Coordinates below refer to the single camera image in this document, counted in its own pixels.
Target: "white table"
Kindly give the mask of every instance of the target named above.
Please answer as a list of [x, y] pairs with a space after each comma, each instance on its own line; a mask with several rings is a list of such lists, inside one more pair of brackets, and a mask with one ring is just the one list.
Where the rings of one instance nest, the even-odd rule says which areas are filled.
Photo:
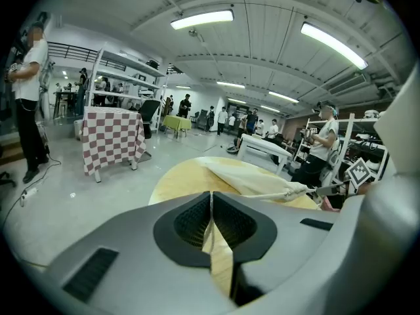
[[273, 144], [272, 142], [268, 142], [258, 138], [253, 138], [252, 136], [247, 134], [243, 134], [241, 138], [242, 143], [238, 152], [239, 160], [243, 160], [247, 151], [247, 147], [256, 148], [262, 152], [278, 156], [279, 164], [277, 166], [276, 174], [280, 175], [284, 165], [286, 164], [287, 158], [291, 158], [291, 154], [287, 150], [284, 150], [283, 148], [277, 146], [276, 144]]

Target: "black power cord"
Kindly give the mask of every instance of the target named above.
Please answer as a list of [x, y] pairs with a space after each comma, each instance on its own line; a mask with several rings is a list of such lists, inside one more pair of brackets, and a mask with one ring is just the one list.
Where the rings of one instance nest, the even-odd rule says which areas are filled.
[[47, 151], [47, 155], [48, 155], [48, 157], [50, 158], [50, 160], [51, 161], [55, 161], [55, 162], [57, 162], [57, 163], [55, 163], [54, 165], [50, 165], [50, 166], [48, 166], [48, 168], [47, 168], [47, 170], [45, 171], [45, 173], [44, 173], [44, 175], [41, 177], [41, 178], [39, 178], [38, 180], [36, 180], [35, 182], [33, 182], [33, 183], [31, 183], [29, 186], [27, 186], [25, 189], [23, 189], [23, 191], [22, 191], [22, 193], [20, 193], [20, 195], [19, 195], [19, 198], [12, 204], [12, 207], [9, 209], [9, 211], [7, 211], [7, 214], [6, 214], [6, 217], [5, 217], [5, 220], [3, 221], [3, 224], [1, 225], [1, 232], [3, 233], [3, 231], [4, 231], [4, 228], [5, 228], [5, 225], [6, 225], [6, 221], [7, 221], [7, 218], [9, 217], [9, 215], [10, 215], [10, 213], [12, 212], [12, 210], [13, 210], [13, 208], [14, 208], [14, 206], [20, 201], [20, 206], [21, 207], [23, 207], [24, 206], [24, 202], [22, 202], [22, 195], [24, 195], [24, 194], [27, 194], [28, 192], [27, 192], [27, 190], [29, 189], [29, 188], [31, 188], [34, 184], [36, 184], [36, 183], [38, 183], [39, 181], [41, 181], [41, 180], [43, 180], [44, 179], [44, 177], [45, 177], [45, 175], [47, 174], [47, 172], [48, 172], [48, 170], [51, 168], [51, 167], [54, 167], [55, 165], [61, 165], [61, 162], [60, 161], [58, 161], [58, 160], [54, 160], [51, 156], [50, 156], [50, 150], [49, 150], [49, 148], [48, 148], [48, 146], [46, 146], [45, 147], [45, 149], [46, 149], [46, 151]]

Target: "shelving unit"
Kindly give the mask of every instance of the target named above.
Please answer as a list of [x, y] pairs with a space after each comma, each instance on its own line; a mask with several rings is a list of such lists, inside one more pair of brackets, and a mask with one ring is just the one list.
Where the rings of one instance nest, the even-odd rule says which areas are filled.
[[[102, 66], [99, 66], [99, 63], [102, 59], [111, 60], [111, 61], [123, 64], [126, 67], [130, 67], [136, 70], [137, 72], [141, 72], [143, 74], [149, 75], [150, 77], [154, 77], [155, 84], [134, 78], [133, 76], [130, 76], [125, 72], [117, 72], [117, 71], [112, 71], [112, 70], [103, 68]], [[95, 58], [95, 62], [93, 64], [93, 70], [90, 76], [89, 87], [88, 87], [89, 94], [87, 94], [87, 97], [86, 97], [88, 103], [86, 105], [87, 106], [92, 105], [94, 95], [118, 96], [118, 97], [123, 97], [123, 98], [130, 98], [134, 100], [141, 100], [141, 97], [139, 97], [137, 93], [136, 95], [133, 95], [133, 94], [122, 94], [122, 93], [113, 93], [113, 92], [95, 90], [94, 80], [97, 79], [98, 76], [106, 76], [109, 78], [116, 79], [118, 81], [124, 81], [124, 82], [130, 83], [134, 86], [138, 85], [138, 86], [146, 87], [147, 89], [156, 91], [160, 89], [157, 86], [158, 78], [165, 77], [166, 74], [163, 72], [160, 72], [159, 70], [143, 62], [140, 62], [139, 60], [130, 58], [126, 54], [119, 54], [116, 52], [109, 51], [106, 48], [106, 43], [105, 43], [103, 48], [98, 52]], [[160, 100], [158, 95], [155, 94], [155, 97], [156, 99]]]
[[[339, 123], [339, 132], [340, 131], [341, 132], [345, 131], [345, 136], [339, 138], [340, 141], [342, 142], [342, 145], [341, 145], [341, 151], [340, 151], [340, 155], [339, 155], [339, 162], [337, 162], [336, 166], [333, 169], [333, 176], [332, 176], [333, 180], [332, 180], [332, 182], [335, 182], [335, 183], [340, 182], [340, 180], [337, 179], [336, 176], [337, 176], [337, 173], [339, 172], [339, 169], [340, 169], [342, 163], [345, 163], [347, 165], [352, 165], [353, 164], [351, 161], [345, 160], [345, 155], [346, 155], [347, 148], [348, 148], [349, 144], [350, 143], [352, 143], [352, 144], [363, 143], [362, 141], [357, 141], [357, 140], [351, 139], [352, 132], [356, 132], [356, 133], [375, 133], [375, 129], [374, 129], [373, 125], [377, 122], [377, 120], [378, 119], [374, 119], [374, 118], [373, 119], [372, 118], [355, 119], [354, 114], [350, 114], [350, 117], [348, 119], [337, 120], [338, 123]], [[306, 124], [306, 129], [308, 129], [310, 127], [317, 127], [319, 129], [321, 129], [325, 125], [326, 122], [327, 122], [326, 120], [310, 121], [308, 119], [308, 122]], [[311, 146], [304, 143], [304, 140], [302, 139], [301, 144], [299, 145], [299, 148], [296, 151], [295, 157], [293, 158], [293, 161], [296, 161], [299, 158], [302, 159], [302, 157], [299, 156], [299, 152], [301, 151], [302, 147], [310, 148]], [[376, 143], [372, 143], [371, 147], [384, 151], [378, 172], [372, 171], [370, 169], [372, 177], [375, 178], [375, 182], [377, 182], [380, 179], [381, 174], [383, 173], [384, 166], [387, 162], [388, 150], [385, 146], [383, 146], [381, 144], [376, 144]]]

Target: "white glossy floor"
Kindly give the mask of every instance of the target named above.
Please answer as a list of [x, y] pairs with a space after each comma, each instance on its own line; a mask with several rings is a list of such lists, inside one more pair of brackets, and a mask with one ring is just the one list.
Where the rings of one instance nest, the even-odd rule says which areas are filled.
[[[19, 203], [11, 211], [5, 224], [5, 235], [16, 254], [26, 261], [48, 265], [54, 258], [111, 217], [130, 209], [148, 204], [154, 186], [159, 179], [176, 164], [200, 156], [222, 156], [236, 158], [225, 149], [233, 136], [216, 133], [205, 135], [201, 130], [191, 130], [187, 137], [180, 133], [154, 134], [147, 140], [147, 149], [152, 159], [139, 163], [132, 171], [128, 163], [100, 170], [101, 183], [83, 172], [81, 143], [76, 139], [50, 142], [51, 157], [62, 165], [51, 167], [45, 178], [35, 186], [37, 193], [27, 199], [24, 206]], [[247, 155], [244, 161], [272, 172], [276, 166], [267, 158]], [[40, 168], [39, 179], [47, 168]], [[17, 188], [3, 186], [0, 190], [3, 224], [5, 215], [26, 187], [22, 177], [26, 171], [26, 160], [16, 161], [0, 167], [9, 171], [17, 181]], [[282, 177], [290, 176], [283, 172]]]

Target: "ceiling light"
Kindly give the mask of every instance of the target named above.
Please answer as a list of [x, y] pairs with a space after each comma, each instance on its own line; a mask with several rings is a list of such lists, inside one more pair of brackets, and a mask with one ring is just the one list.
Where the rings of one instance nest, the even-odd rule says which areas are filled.
[[239, 102], [240, 104], [246, 104], [247, 102], [243, 102], [242, 100], [228, 98], [231, 102]]
[[268, 94], [269, 94], [269, 95], [272, 95], [272, 96], [276, 96], [276, 97], [280, 97], [280, 98], [286, 99], [286, 100], [288, 100], [288, 101], [290, 101], [290, 102], [299, 102], [299, 101], [298, 101], [298, 100], [296, 100], [296, 99], [286, 97], [286, 96], [284, 96], [284, 95], [282, 95], [282, 94], [280, 94], [280, 93], [275, 93], [275, 92], [269, 91], [269, 92], [268, 92]]
[[328, 47], [342, 54], [361, 70], [368, 66], [368, 63], [366, 63], [364, 59], [357, 55], [352, 49], [326, 32], [314, 27], [312, 24], [304, 22], [301, 28], [301, 33], [307, 36], [311, 36], [313, 39], [317, 39], [323, 44], [326, 44]]
[[269, 107], [264, 106], [264, 105], [261, 105], [260, 107], [261, 107], [261, 108], [265, 108], [266, 110], [270, 110], [270, 111], [273, 111], [273, 112], [280, 113], [280, 111], [279, 111], [279, 110], [276, 110], [275, 108], [269, 108]]
[[224, 81], [218, 81], [217, 84], [219, 84], [219, 85], [226, 85], [227, 87], [240, 87], [241, 89], [244, 89], [245, 88], [245, 85], [233, 84], [233, 83], [226, 83]]
[[231, 10], [219, 10], [217, 12], [208, 12], [198, 15], [189, 16], [180, 20], [172, 21], [173, 29], [178, 30], [185, 27], [195, 26], [198, 24], [208, 24], [211, 22], [232, 21], [234, 15]]

